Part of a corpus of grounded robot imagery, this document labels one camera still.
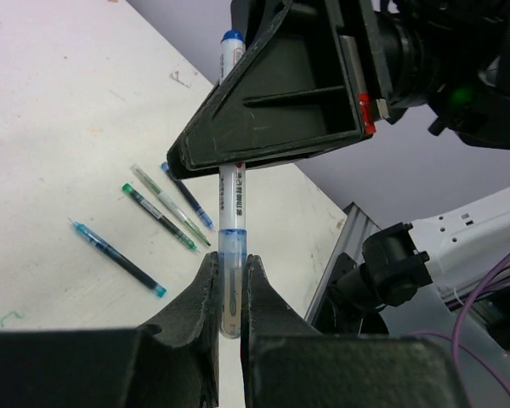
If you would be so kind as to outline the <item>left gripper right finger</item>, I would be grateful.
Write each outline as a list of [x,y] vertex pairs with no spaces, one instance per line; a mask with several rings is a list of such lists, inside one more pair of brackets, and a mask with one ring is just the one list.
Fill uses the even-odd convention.
[[247,407],[303,407],[315,396],[311,347],[320,334],[271,286],[262,259],[242,282],[241,369]]

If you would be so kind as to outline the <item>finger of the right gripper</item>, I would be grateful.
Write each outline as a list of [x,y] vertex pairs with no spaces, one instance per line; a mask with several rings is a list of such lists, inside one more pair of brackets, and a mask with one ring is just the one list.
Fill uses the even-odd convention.
[[292,2],[293,88],[215,86],[167,153],[176,177],[294,162],[373,135],[369,72],[341,1]]
[[292,89],[292,1],[233,1],[220,44],[221,89]]

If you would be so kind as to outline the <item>light blue pen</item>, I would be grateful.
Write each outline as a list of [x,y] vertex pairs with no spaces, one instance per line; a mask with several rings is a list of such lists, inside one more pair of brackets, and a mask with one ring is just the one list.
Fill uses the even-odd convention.
[[130,259],[117,251],[109,242],[96,234],[85,224],[69,219],[73,229],[82,236],[93,247],[101,251],[106,257],[119,265],[123,270],[130,274],[134,279],[141,283],[148,290],[152,291],[159,298],[163,298],[167,289],[146,274],[141,268],[134,264]]

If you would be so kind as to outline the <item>light green white pen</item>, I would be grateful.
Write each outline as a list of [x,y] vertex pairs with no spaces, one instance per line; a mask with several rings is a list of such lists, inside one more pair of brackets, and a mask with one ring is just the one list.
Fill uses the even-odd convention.
[[145,185],[158,200],[207,247],[212,244],[200,228],[186,215],[175,201],[137,164],[130,167],[133,174]]

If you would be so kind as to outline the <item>clear blue pen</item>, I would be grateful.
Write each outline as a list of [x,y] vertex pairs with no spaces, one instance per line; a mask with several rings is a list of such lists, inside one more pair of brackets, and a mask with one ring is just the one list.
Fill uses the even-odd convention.
[[[220,42],[220,77],[222,84],[245,53],[243,36],[228,30]],[[241,162],[219,169],[218,257],[222,274],[242,271],[247,256],[245,216],[246,168]]]

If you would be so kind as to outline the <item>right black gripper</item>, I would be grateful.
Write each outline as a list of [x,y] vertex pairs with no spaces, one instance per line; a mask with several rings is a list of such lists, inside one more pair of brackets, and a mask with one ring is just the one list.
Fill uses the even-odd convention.
[[341,1],[360,41],[369,89],[398,122],[426,105],[428,131],[466,145],[510,149],[510,1]]

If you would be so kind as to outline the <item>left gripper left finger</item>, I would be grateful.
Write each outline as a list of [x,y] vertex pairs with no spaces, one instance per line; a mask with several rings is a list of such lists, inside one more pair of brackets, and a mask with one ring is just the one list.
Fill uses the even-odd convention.
[[218,257],[139,327],[139,407],[218,406]]

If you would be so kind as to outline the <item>dark navy pen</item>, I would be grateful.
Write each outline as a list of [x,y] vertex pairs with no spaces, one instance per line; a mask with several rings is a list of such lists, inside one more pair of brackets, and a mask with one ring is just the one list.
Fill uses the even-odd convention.
[[167,177],[172,181],[178,191],[181,193],[183,198],[188,202],[190,207],[195,211],[198,218],[204,223],[204,225],[209,230],[214,230],[214,224],[207,212],[203,209],[198,200],[192,195],[190,190],[185,186],[185,184],[178,178],[175,178],[172,175],[170,167],[166,162],[161,164],[161,170],[167,175]]

